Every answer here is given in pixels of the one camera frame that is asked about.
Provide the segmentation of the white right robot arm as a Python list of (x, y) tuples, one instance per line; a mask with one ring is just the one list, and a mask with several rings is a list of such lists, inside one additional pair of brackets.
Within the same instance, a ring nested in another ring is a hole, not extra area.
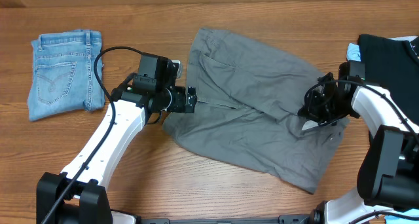
[(323, 201), (306, 215), (282, 215), (280, 223), (368, 223), (380, 215), (418, 221), (418, 125), (392, 100), (390, 91), (366, 80), (361, 62), (340, 65), (338, 78), (328, 73), (304, 95), (298, 114), (304, 129), (362, 118), (370, 146), (357, 185), (344, 196)]

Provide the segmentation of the grey cotton shorts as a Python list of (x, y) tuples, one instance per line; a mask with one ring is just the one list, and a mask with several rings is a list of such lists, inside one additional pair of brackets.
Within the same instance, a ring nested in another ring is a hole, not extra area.
[(164, 131), (198, 155), (264, 172), (315, 193), (344, 137), (348, 119), (305, 130), (298, 114), (321, 77), (308, 62), (221, 29), (200, 29), (191, 45), (187, 85), (192, 114), (171, 113)]

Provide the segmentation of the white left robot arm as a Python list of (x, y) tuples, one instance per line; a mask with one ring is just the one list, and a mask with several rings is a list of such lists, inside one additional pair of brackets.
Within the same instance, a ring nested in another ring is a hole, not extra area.
[(153, 113), (193, 113), (193, 87), (165, 86), (157, 91), (122, 84), (111, 95), (100, 125), (81, 152), (60, 174), (44, 173), (37, 184), (38, 223), (136, 224), (136, 214), (110, 207), (107, 188), (133, 138)]

